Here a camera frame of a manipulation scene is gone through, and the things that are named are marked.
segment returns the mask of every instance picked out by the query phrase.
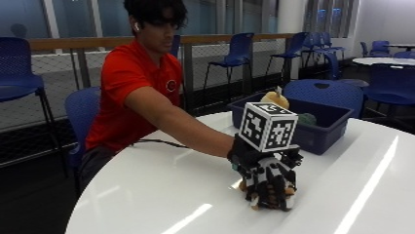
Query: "plastic container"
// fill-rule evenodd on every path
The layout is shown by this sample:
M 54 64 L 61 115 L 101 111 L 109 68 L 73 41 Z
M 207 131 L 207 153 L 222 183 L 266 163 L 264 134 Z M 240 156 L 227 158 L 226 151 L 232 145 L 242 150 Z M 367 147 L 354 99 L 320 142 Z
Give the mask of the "plastic container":
M 239 128 L 244 104 L 260 101 L 266 94 L 255 94 L 228 104 L 232 112 L 232 125 Z M 298 123 L 291 144 L 298 144 L 302 150 L 322 155 L 334 145 L 346 131 L 347 119 L 352 109 L 330 106 L 292 98 L 287 99 L 288 110 L 296 114 L 310 113 L 316 118 L 316 125 Z

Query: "white table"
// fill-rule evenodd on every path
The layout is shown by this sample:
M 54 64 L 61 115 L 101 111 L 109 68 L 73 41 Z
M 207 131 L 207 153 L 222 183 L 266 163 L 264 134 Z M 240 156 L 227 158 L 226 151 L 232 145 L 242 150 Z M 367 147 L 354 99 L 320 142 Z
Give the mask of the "white table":
M 234 133 L 230 113 L 199 120 Z M 174 141 L 161 132 L 147 138 Z M 87 185 L 66 233 L 413 233 L 413 152 L 413 135 L 350 119 L 322 156 L 300 153 L 296 203 L 284 213 L 250 209 L 226 159 L 139 143 Z
M 413 58 L 355 58 L 354 63 L 372 65 L 373 63 L 389 63 L 396 65 L 415 65 Z

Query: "glass window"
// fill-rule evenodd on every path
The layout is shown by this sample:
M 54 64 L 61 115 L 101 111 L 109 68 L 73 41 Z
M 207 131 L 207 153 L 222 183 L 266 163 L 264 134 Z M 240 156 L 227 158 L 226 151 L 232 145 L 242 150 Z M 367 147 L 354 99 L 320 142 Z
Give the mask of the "glass window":
M 326 31 L 327 11 L 328 11 L 328 0 L 320 0 L 316 14 L 316 25 L 315 25 L 316 32 Z
M 49 37 L 41 0 L 0 1 L 0 21 L 0 36 Z
M 260 33 L 262 1 L 243 0 L 242 32 Z
M 226 19 L 224 31 L 227 34 L 234 34 L 234 0 L 226 0 Z
M 330 27 L 330 34 L 332 37 L 338 37 L 338 34 L 339 34 L 343 3 L 344 1 L 339 1 L 339 0 L 335 0 L 335 3 L 334 3 L 332 21 L 331 21 L 332 25 Z
M 182 2 L 187 10 L 187 22 L 178 34 L 215 34 L 217 0 L 183 0 Z
M 123 1 L 98 0 L 98 7 L 103 36 L 131 36 Z
M 52 0 L 60 37 L 93 37 L 91 13 L 85 0 Z
M 278 7 L 279 0 L 270 0 L 268 33 L 278 32 Z
M 304 31 L 327 31 L 335 38 L 347 37 L 352 0 L 308 0 L 304 12 Z

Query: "cable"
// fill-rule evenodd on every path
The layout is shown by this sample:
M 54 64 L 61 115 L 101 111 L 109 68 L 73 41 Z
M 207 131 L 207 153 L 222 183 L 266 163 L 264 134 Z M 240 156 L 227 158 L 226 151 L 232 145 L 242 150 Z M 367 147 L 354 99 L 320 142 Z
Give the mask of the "cable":
M 137 143 L 141 143 L 141 142 L 158 142 L 158 143 L 166 143 L 177 148 L 189 148 L 181 144 L 177 144 L 177 143 L 161 140 L 161 139 L 139 139 Z

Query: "wall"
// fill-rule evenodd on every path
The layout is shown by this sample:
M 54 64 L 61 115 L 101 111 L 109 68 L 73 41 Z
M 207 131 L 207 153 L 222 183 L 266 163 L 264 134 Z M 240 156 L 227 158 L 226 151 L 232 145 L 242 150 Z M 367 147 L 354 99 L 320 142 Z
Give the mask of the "wall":
M 415 43 L 415 1 L 360 0 L 354 40 L 354 55 L 362 56 L 360 41 L 368 46 L 373 40 Z

